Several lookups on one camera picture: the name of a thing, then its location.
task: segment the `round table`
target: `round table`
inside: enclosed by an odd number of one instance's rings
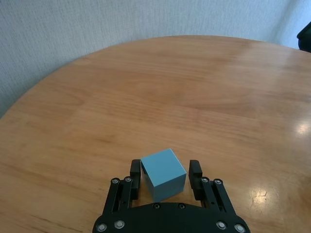
[[[311,228],[311,54],[218,36],[112,46],[0,120],[0,232],[89,233],[110,179],[172,148],[224,181],[252,233]],[[144,181],[139,201],[152,202]],[[200,205],[186,179],[166,201]]]

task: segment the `screw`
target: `screw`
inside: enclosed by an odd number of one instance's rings
[[[221,230],[224,230],[226,228],[225,223],[221,221],[216,222],[216,226]]]
[[[160,209],[160,205],[158,203],[155,203],[154,204],[154,208],[157,210],[157,209]]]
[[[185,205],[184,205],[183,203],[179,203],[179,204],[178,204],[178,207],[179,207],[179,209],[185,209],[185,208],[186,208]]]
[[[132,180],[132,178],[131,177],[125,177],[125,181],[127,181],[127,182],[130,182]]]
[[[237,232],[240,232],[240,233],[243,233],[246,231],[244,226],[242,226],[241,224],[235,224],[234,228],[237,230]]]
[[[113,178],[113,179],[111,180],[111,182],[112,182],[112,183],[119,183],[119,179],[118,179],[118,178]]]
[[[102,224],[100,224],[100,225],[97,226],[97,229],[96,229],[96,230],[97,230],[98,232],[104,232],[106,229],[107,229],[107,225],[102,223]]]
[[[115,222],[115,228],[117,228],[117,229],[121,229],[124,226],[125,226],[125,222],[122,221],[122,220],[118,220],[118,221]]]

